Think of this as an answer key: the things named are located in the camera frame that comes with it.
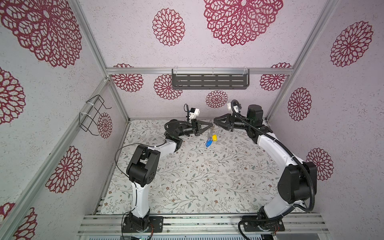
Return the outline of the blue key tag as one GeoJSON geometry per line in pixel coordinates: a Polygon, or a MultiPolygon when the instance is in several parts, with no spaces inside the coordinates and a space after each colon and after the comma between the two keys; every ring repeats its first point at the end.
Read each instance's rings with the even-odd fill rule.
{"type": "Polygon", "coordinates": [[[206,142],[206,148],[208,148],[213,143],[213,140],[208,140],[206,142]]]}

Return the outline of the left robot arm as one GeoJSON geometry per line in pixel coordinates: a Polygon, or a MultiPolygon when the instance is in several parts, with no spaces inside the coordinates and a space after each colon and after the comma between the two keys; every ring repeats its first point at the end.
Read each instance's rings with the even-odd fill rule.
{"type": "Polygon", "coordinates": [[[158,146],[138,144],[124,174],[131,182],[133,200],[131,210],[125,213],[122,232],[155,232],[150,220],[149,188],[155,179],[160,159],[177,152],[182,136],[200,136],[211,129],[213,123],[192,119],[190,122],[171,120],[165,124],[165,140],[158,146]]]}

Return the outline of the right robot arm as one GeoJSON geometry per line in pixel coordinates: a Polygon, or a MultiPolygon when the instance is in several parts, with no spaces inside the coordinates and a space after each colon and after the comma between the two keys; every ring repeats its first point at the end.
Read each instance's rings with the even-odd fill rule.
{"type": "Polygon", "coordinates": [[[227,131],[244,130],[278,165],[281,176],[278,193],[273,200],[258,212],[258,221],[267,223],[278,221],[300,209],[306,213],[313,211],[317,193],[317,167],[293,154],[264,124],[263,109],[250,105],[246,116],[241,115],[241,104],[233,100],[227,104],[229,113],[214,119],[215,125],[227,131]]]}

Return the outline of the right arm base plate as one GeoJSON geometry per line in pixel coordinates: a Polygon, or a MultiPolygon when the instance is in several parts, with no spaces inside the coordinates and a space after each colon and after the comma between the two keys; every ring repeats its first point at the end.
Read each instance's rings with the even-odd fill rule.
{"type": "Polygon", "coordinates": [[[246,232],[283,232],[286,230],[282,218],[260,220],[257,216],[243,216],[242,221],[246,232]]]}

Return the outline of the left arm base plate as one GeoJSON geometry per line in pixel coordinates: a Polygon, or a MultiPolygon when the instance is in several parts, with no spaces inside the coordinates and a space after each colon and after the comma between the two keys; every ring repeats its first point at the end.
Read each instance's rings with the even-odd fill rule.
{"type": "Polygon", "coordinates": [[[143,219],[135,216],[125,217],[122,233],[161,233],[164,226],[164,217],[145,217],[143,219]]]}

